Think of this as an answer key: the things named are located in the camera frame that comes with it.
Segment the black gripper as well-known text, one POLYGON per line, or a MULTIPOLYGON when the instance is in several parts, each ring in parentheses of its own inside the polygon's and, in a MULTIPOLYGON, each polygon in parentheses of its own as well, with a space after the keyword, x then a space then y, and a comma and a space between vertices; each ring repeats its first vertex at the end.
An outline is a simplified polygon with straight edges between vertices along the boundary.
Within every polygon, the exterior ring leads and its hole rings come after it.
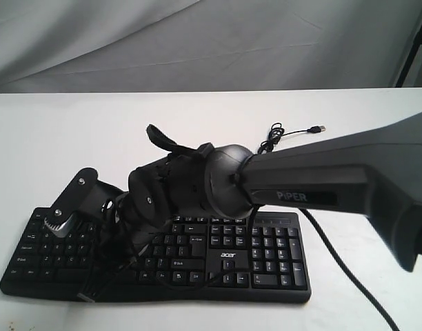
POLYGON ((123 215, 123 197, 109 198, 101 208, 93 242, 93 269, 80 287, 77 298, 94 303, 147 250, 153 239, 167 232, 172 218, 161 225, 143 219, 128 223, 123 215))

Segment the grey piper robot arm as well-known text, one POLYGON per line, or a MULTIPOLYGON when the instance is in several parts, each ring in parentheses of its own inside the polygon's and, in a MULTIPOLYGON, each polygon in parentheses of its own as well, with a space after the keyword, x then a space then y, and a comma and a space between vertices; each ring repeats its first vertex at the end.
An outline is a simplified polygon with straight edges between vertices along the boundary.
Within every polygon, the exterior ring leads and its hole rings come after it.
POLYGON ((103 202, 94 258, 78 295, 96 301, 177 216, 253 219, 264 205, 362 214, 399 265, 422 256, 422 112, 386 127, 273 152, 181 146, 156 126, 167 157, 139 167, 103 202))

